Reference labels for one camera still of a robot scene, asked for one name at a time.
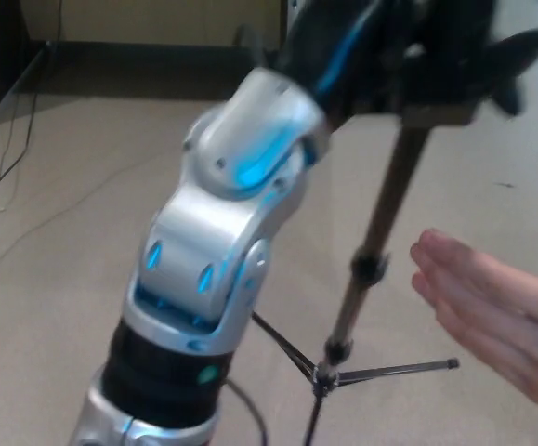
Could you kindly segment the person's bare hand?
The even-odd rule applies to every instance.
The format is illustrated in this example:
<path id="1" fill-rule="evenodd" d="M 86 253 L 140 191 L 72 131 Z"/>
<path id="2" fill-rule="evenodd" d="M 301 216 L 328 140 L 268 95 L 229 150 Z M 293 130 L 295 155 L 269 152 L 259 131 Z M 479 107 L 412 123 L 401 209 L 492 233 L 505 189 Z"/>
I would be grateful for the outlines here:
<path id="1" fill-rule="evenodd" d="M 433 229 L 410 256 L 412 286 L 440 326 L 538 404 L 538 277 Z"/>

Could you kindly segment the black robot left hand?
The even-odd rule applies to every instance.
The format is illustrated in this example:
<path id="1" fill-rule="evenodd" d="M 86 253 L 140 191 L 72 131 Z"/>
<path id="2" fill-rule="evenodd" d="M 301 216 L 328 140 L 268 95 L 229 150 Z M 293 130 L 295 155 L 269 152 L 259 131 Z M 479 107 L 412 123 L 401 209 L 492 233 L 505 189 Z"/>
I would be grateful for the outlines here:
<path id="1" fill-rule="evenodd" d="M 495 12 L 493 1 L 308 1 L 273 67 L 334 125 L 365 107 L 410 127 L 463 126 L 486 99 L 516 116 L 538 28 L 498 39 Z"/>

